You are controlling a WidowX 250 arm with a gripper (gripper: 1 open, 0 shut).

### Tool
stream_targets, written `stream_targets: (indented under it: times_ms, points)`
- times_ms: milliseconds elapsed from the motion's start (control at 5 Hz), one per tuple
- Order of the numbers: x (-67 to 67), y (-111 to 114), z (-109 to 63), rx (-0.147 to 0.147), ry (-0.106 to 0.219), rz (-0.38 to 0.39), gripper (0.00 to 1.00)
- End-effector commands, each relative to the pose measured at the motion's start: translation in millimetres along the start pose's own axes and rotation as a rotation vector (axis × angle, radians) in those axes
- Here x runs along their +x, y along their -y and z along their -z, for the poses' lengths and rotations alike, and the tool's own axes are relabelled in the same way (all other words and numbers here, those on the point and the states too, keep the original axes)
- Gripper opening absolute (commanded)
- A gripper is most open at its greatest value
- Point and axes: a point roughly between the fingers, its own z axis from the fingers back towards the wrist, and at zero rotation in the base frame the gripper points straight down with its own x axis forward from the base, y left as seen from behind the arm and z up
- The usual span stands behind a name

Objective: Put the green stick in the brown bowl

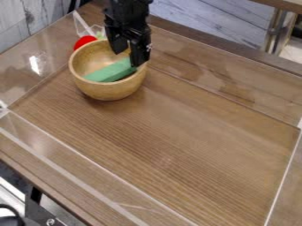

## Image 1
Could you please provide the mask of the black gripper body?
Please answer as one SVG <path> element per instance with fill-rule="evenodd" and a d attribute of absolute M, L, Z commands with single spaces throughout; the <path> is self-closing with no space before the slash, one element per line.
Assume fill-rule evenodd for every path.
<path fill-rule="evenodd" d="M 151 28 L 146 21 L 149 14 L 147 8 L 106 8 L 106 27 L 117 28 L 127 38 L 127 42 L 133 39 L 151 39 Z"/>

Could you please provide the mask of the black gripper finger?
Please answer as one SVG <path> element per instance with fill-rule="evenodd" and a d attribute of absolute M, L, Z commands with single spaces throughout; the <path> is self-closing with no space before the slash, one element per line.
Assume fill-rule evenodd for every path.
<path fill-rule="evenodd" d="M 107 26 L 106 36 L 110 42 L 111 49 L 117 55 L 127 50 L 127 38 L 122 35 L 121 31 L 117 28 Z"/>
<path fill-rule="evenodd" d="M 130 61 L 133 67 L 139 67 L 150 59 L 153 43 L 151 39 L 133 39 L 130 41 Z"/>

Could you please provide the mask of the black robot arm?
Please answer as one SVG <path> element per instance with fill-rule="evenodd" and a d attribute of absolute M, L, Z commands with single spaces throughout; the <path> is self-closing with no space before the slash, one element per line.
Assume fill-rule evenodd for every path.
<path fill-rule="evenodd" d="M 130 63 L 141 66 L 150 60 L 151 28 L 147 24 L 154 0 L 109 0 L 104 9 L 106 37 L 115 54 L 130 49 Z"/>

